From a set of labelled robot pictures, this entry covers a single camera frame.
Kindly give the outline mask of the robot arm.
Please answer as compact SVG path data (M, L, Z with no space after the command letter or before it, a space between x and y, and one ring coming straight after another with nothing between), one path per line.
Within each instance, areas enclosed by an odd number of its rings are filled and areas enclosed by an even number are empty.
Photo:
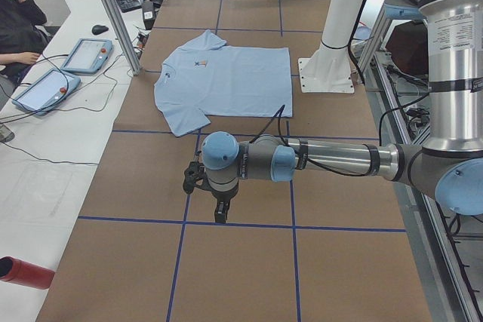
M238 142L216 132L202 144L200 175L185 175L217 199L224 223L240 179L285 182L296 170L381 176L460 215L482 212L482 0L386 0L387 14L427 20L430 135L422 145L353 145L281 136Z

